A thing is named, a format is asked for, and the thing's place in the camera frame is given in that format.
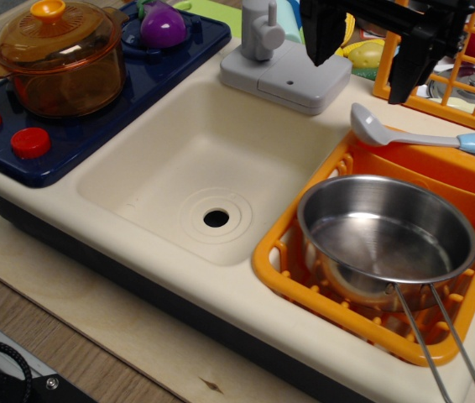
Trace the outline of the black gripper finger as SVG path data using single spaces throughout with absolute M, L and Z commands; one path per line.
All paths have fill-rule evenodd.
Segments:
M 305 47 L 315 66 L 322 65 L 341 46 L 346 34 L 346 13 L 301 14 Z
M 426 82 L 439 60 L 436 40 L 435 29 L 412 29 L 400 35 L 389 73 L 389 104 L 405 103 L 412 91 Z

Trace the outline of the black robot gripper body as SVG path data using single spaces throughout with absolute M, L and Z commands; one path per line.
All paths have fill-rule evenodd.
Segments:
M 417 12 L 392 1 L 302 1 L 301 14 L 350 13 L 398 36 L 412 29 L 435 29 L 437 53 L 453 57 L 461 50 L 467 17 L 475 12 L 475 1 L 426 1 L 427 9 Z

